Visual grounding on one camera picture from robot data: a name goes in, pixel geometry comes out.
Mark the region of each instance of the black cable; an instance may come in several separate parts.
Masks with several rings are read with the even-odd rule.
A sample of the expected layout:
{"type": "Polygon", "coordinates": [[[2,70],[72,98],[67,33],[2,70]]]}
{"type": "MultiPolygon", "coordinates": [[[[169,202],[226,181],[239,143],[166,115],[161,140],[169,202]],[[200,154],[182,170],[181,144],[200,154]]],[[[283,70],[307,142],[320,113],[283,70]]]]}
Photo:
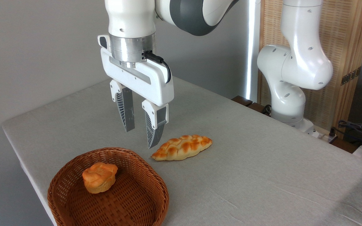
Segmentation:
{"type": "Polygon", "coordinates": [[[157,56],[156,54],[152,53],[152,51],[146,51],[144,53],[142,53],[142,59],[146,58],[146,59],[150,59],[153,60],[156,63],[162,63],[166,66],[167,68],[167,82],[169,83],[171,80],[171,70],[170,67],[168,66],[168,64],[164,61],[164,59],[160,56],[157,56]]]}
{"type": "Polygon", "coordinates": [[[344,135],[346,135],[346,136],[348,136],[348,137],[351,137],[351,138],[353,138],[353,139],[362,141],[362,138],[355,137],[355,136],[352,136],[352,135],[350,135],[350,134],[348,134],[348,133],[345,133],[345,132],[343,132],[343,131],[340,131],[340,130],[338,130],[336,127],[332,127],[332,129],[334,129],[336,132],[342,133],[342,134],[344,134],[344,135]]]}
{"type": "Polygon", "coordinates": [[[264,107],[264,109],[262,110],[262,114],[268,113],[270,115],[270,112],[272,112],[272,106],[271,105],[266,105],[264,107]]]}

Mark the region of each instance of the table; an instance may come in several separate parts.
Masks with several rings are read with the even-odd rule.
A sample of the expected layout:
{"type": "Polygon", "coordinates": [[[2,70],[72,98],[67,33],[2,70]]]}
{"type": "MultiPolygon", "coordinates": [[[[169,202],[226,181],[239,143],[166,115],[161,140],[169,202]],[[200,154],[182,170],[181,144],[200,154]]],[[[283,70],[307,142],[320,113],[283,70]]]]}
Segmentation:
{"type": "Polygon", "coordinates": [[[183,161],[156,162],[147,148],[142,97],[135,129],[122,126],[109,81],[3,123],[47,213],[47,189],[69,160],[117,146],[163,178],[163,225],[362,225],[362,159],[243,105],[174,78],[162,143],[199,134],[213,145],[183,161]]]}

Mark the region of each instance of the bread roll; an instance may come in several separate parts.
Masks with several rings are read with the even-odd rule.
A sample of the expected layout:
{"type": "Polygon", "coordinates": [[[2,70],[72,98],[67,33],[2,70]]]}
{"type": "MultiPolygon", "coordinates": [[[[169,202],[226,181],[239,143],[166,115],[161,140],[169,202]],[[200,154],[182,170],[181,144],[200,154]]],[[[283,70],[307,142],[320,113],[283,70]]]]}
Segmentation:
{"type": "Polygon", "coordinates": [[[173,138],[164,143],[152,158],[157,161],[162,160],[184,160],[191,156],[196,156],[201,151],[207,149],[212,144],[212,140],[205,136],[185,135],[180,138],[173,138]]]}
{"type": "Polygon", "coordinates": [[[82,173],[88,192],[97,194],[107,191],[115,182],[118,167],[113,164],[95,163],[82,173]]]}

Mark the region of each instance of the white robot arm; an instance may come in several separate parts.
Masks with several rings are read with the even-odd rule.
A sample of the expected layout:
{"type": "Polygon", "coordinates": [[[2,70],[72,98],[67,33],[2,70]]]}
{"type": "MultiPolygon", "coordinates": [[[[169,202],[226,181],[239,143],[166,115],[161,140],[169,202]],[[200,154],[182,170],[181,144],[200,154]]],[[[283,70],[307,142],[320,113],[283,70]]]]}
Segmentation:
{"type": "Polygon", "coordinates": [[[326,86],[333,67],[319,41],[323,0],[284,0],[280,30],[290,47],[268,45],[258,55],[258,68],[271,92],[272,118],[317,136],[304,119],[305,95],[300,89],[326,86]]]}
{"type": "Polygon", "coordinates": [[[112,78],[112,100],[129,131],[135,128],[132,91],[146,99],[142,108],[149,148],[160,141],[174,98],[170,68],[155,55],[155,17],[193,35],[206,35],[237,1],[105,0],[109,34],[98,41],[104,70],[112,78]]]}

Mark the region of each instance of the wicker basket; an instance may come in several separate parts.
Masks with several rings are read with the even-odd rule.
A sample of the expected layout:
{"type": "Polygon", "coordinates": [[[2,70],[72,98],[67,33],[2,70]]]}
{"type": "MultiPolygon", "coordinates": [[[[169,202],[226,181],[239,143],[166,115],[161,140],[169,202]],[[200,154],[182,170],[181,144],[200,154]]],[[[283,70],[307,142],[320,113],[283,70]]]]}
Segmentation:
{"type": "Polygon", "coordinates": [[[161,225],[168,209],[164,181],[145,160],[123,148],[72,159],[51,181],[47,199],[59,226],[161,225]],[[96,162],[115,164],[118,171],[108,191],[91,194],[82,172],[96,162]]]}

